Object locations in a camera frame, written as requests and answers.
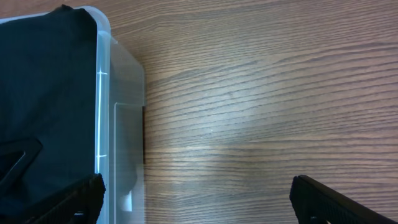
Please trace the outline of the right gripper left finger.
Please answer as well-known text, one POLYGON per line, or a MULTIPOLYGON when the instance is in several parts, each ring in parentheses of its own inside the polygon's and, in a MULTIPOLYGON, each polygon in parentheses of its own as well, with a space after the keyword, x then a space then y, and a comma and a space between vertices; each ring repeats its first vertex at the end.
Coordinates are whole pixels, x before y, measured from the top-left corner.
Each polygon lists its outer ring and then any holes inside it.
MULTIPOLYGON (((4 197, 23 176, 42 144, 36 139, 1 143, 1 159, 11 156, 1 170, 1 197, 4 197)), ((106 188, 101 174, 92 174, 15 215, 1 215, 1 223, 96 223, 104 203, 106 188)))

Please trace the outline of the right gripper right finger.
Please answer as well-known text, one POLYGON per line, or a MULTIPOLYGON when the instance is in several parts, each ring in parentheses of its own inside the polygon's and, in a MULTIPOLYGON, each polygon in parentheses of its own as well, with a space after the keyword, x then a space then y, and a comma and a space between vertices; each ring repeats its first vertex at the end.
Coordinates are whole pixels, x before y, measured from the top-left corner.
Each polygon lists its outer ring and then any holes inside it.
POLYGON ((293 178, 289 199, 299 224, 397 224, 307 175, 293 178))

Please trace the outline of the black garment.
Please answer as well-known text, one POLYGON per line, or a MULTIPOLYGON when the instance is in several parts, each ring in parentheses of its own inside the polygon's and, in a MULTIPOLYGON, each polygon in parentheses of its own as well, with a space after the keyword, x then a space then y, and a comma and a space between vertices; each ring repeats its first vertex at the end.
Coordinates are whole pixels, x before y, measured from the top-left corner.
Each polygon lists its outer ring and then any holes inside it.
POLYGON ((41 143, 1 197, 1 216, 21 213, 95 170, 97 25, 60 6, 1 24, 1 142, 41 143))

